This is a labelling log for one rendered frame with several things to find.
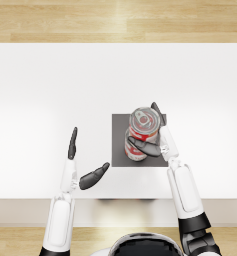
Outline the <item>red can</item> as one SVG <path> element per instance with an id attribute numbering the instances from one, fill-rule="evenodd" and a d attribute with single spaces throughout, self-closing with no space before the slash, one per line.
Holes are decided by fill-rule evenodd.
<path id="1" fill-rule="evenodd" d="M 135 148 L 128 140 L 128 137 L 130 136 L 129 130 L 126 130 L 125 132 L 125 154 L 127 157 L 133 161 L 139 162 L 143 161 L 147 155 L 139 151 L 137 148 Z"/>
<path id="2" fill-rule="evenodd" d="M 129 133 L 136 139 L 154 142 L 159 127 L 160 117 L 150 107 L 137 108 L 129 117 Z"/>

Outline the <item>dark round robot body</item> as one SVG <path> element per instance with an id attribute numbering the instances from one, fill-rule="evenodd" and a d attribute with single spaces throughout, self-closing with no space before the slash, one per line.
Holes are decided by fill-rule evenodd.
<path id="1" fill-rule="evenodd" d="M 118 239 L 112 247 L 90 256 L 185 256 L 171 238 L 157 233 L 139 232 Z"/>

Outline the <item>dark grey square mat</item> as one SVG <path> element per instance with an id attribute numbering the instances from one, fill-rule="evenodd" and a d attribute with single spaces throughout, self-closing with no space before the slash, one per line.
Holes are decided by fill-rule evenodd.
<path id="1" fill-rule="evenodd" d="M 129 114 L 112 115 L 112 166 L 113 167 L 167 167 L 162 156 L 148 156 L 145 160 L 136 162 L 129 159 L 125 153 L 125 132 L 129 127 Z"/>

